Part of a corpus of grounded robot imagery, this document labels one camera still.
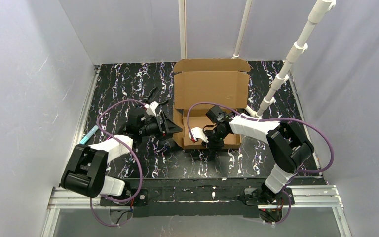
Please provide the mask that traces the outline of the brown cardboard box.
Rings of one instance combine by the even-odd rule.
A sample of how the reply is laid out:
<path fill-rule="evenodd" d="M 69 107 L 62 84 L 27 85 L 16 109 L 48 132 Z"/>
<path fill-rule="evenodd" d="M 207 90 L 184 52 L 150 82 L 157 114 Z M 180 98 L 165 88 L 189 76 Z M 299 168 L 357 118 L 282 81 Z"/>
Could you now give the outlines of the brown cardboard box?
<path fill-rule="evenodd" d="M 182 132 L 173 140 L 182 149 L 202 149 L 189 130 L 212 125 L 207 111 L 215 103 L 224 111 L 245 109 L 248 100 L 249 63 L 243 59 L 182 59 L 174 67 L 173 122 Z"/>

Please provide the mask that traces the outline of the blue pen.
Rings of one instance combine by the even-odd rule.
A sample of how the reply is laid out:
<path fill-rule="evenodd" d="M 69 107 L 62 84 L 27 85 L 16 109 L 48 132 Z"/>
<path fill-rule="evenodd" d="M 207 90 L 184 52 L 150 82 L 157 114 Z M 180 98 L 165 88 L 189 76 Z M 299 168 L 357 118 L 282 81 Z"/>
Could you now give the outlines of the blue pen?
<path fill-rule="evenodd" d="M 90 138 L 99 130 L 98 126 L 92 127 L 92 129 L 80 140 L 80 144 L 85 145 Z"/>

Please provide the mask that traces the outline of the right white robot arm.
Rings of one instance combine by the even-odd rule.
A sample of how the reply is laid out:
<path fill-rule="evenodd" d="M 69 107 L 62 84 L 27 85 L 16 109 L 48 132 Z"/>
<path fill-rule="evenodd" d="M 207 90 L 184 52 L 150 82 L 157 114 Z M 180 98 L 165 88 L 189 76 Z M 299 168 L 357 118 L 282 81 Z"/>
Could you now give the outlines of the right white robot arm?
<path fill-rule="evenodd" d="M 261 121 L 246 114 L 227 113 L 218 105 L 209 109 L 206 116 L 214 125 L 203 132 L 205 140 L 202 144 L 212 151 L 222 149 L 224 139 L 230 134 L 251 137 L 268 144 L 275 165 L 260 188 L 245 194 L 248 199 L 272 202 L 314 153 L 314 146 L 294 121 Z"/>

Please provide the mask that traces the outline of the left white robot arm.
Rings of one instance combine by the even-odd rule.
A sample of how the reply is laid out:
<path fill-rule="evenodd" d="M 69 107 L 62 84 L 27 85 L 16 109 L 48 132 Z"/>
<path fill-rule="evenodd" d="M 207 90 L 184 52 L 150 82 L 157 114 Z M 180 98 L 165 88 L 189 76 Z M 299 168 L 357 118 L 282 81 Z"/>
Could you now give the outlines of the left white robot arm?
<path fill-rule="evenodd" d="M 126 182 L 106 175 L 108 163 L 130 153 L 133 145 L 139 145 L 144 137 L 166 140 L 179 132 L 182 129 L 163 111 L 155 113 L 152 109 L 133 108 L 114 138 L 90 146 L 78 144 L 74 147 L 60 185 L 88 198 L 99 195 L 121 197 Z"/>

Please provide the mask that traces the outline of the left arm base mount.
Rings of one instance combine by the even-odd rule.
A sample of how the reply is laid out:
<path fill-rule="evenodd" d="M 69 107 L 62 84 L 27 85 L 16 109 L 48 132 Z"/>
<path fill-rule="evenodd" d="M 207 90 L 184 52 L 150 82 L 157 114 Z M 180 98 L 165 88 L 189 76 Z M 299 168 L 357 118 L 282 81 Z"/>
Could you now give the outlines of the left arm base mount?
<path fill-rule="evenodd" d="M 118 202 L 112 201 L 111 199 L 123 200 L 130 198 L 133 194 L 135 194 L 136 189 L 126 189 L 120 196 L 112 196 L 106 195 L 106 197 L 101 197 L 100 206 L 101 207 L 110 207 L 121 210 L 124 207 L 124 210 L 134 211 L 136 207 L 146 207 L 149 203 L 149 191 L 148 189 L 141 189 L 138 194 L 131 200 L 127 202 Z"/>

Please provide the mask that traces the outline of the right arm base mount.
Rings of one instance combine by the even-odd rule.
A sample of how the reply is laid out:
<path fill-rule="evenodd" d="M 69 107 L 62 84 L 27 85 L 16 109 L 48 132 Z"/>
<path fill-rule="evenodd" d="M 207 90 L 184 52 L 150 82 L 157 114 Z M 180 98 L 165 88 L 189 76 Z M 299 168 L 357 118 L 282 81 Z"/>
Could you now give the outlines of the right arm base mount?
<path fill-rule="evenodd" d="M 285 185 L 280 191 L 274 193 L 264 183 L 259 188 L 245 188 L 234 199 L 246 206 L 275 205 L 276 207 L 259 209 L 262 222 L 270 225 L 286 220 L 295 204 L 292 189 Z"/>

